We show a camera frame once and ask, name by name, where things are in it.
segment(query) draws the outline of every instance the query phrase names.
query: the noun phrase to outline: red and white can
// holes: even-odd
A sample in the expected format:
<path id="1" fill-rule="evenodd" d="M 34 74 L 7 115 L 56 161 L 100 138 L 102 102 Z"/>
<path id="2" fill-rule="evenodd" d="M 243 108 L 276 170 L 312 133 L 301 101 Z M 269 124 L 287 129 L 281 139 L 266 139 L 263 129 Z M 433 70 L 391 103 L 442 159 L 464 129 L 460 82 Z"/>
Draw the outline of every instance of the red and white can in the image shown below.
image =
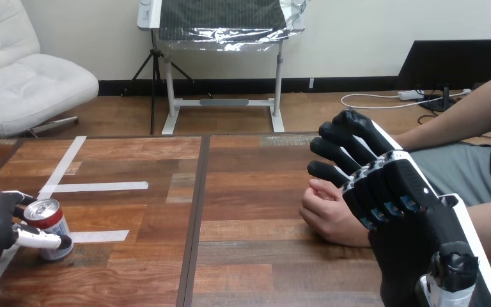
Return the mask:
<path id="1" fill-rule="evenodd" d="M 29 226 L 37 227 L 48 233 L 70 236 L 65 216 L 57 200 L 37 200 L 24 211 Z M 66 249 L 40 249 L 40 256 L 46 260 L 59 260 L 67 256 L 74 242 Z"/>

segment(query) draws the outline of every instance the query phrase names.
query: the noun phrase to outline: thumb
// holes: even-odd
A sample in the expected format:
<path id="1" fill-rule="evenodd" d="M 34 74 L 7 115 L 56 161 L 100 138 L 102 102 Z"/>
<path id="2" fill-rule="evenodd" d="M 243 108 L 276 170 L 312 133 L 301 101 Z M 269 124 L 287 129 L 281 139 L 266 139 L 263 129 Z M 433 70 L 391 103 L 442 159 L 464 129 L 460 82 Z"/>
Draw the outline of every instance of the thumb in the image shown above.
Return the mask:
<path id="1" fill-rule="evenodd" d="M 324 192 L 326 195 L 334 198 L 334 200 L 341 200 L 341 190 L 330 181 L 310 179 L 309 186 L 317 192 Z"/>

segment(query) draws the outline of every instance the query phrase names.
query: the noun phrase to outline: chair leg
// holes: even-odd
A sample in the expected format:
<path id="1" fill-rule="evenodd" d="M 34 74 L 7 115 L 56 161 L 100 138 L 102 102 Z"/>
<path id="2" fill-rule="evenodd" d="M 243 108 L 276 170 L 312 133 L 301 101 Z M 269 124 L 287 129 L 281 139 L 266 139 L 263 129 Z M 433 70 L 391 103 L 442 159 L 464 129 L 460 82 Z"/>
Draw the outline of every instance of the chair leg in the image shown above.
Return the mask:
<path id="1" fill-rule="evenodd" d="M 29 129 L 29 131 L 34 135 L 36 135 L 39 132 L 46 131 L 48 129 L 52 129 L 55 127 L 59 127 L 67 123 L 72 123 L 72 122 L 77 123 L 78 121 L 79 121 L 78 116 L 64 118 L 62 120 L 54 120 L 53 122 L 49 122 L 49 123 L 45 123 L 44 125 L 33 127 Z"/>

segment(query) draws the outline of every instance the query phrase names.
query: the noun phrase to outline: power strip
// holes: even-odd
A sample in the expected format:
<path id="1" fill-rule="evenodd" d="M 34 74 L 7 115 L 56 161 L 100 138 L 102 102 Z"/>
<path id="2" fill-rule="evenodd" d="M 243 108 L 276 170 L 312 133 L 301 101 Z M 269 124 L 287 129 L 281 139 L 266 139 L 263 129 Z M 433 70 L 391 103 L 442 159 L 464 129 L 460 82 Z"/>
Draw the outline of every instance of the power strip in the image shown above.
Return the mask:
<path id="1" fill-rule="evenodd" d="M 419 99 L 419 98 L 423 98 L 424 95 L 425 95 L 425 91 L 399 91 L 398 92 L 398 98 L 400 100 Z"/>

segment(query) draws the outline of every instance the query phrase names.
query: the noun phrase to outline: tripod stand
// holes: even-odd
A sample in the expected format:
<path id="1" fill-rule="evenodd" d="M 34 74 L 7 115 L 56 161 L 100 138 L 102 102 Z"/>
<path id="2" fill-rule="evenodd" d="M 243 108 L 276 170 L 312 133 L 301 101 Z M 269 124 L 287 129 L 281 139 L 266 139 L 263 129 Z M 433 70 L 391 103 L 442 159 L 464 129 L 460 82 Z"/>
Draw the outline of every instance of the tripod stand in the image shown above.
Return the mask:
<path id="1" fill-rule="evenodd" d="M 142 72 L 142 70 L 144 69 L 144 67 L 146 66 L 146 64 L 148 64 L 148 62 L 150 61 L 150 59 L 153 57 L 153 75 L 152 75 L 152 122 L 151 122 L 151 129 L 150 129 L 150 134 L 153 135 L 153 130 L 154 130 L 154 126 L 155 126 L 155 94 L 156 94 L 156 90 L 155 90 L 155 80 L 157 80 L 157 85 L 160 86 L 161 85 L 161 78 L 160 78 L 160 70 L 159 70 L 159 58 L 164 58 L 164 54 L 157 49 L 157 38 L 155 37 L 155 33 L 153 30 L 151 30 L 151 34 L 152 34 L 152 45 L 153 45 L 153 49 L 150 50 L 150 54 L 148 55 L 148 57 L 146 58 L 146 60 L 144 61 L 144 63 L 142 63 L 142 66 L 140 66 L 140 68 L 138 69 L 138 71 L 136 72 L 136 74 L 134 75 L 134 77 L 131 79 L 130 81 L 130 87 L 132 87 L 132 84 L 133 82 L 136 80 L 136 78 L 138 78 L 138 75 L 140 74 L 140 72 Z M 200 88 L 200 86 L 198 86 L 198 84 L 195 83 L 194 79 L 189 77 L 189 75 L 187 73 L 185 73 L 180 67 L 178 67 L 178 65 L 174 64 L 174 62 L 170 62 L 172 64 L 172 67 L 174 67 L 177 71 L 180 72 L 180 74 L 182 74 L 185 78 L 187 78 L 187 80 L 189 81 L 189 83 L 191 83 L 193 85 L 193 87 L 195 87 L 195 89 L 197 89 L 198 91 L 202 91 L 202 89 Z M 121 96 L 126 96 L 127 95 L 127 92 L 128 92 L 128 89 L 127 88 L 124 88 L 123 89 L 123 93 L 121 93 Z M 206 92 L 206 95 L 208 95 L 208 97 L 210 98 L 213 98 L 212 94 L 208 91 L 205 91 Z"/>

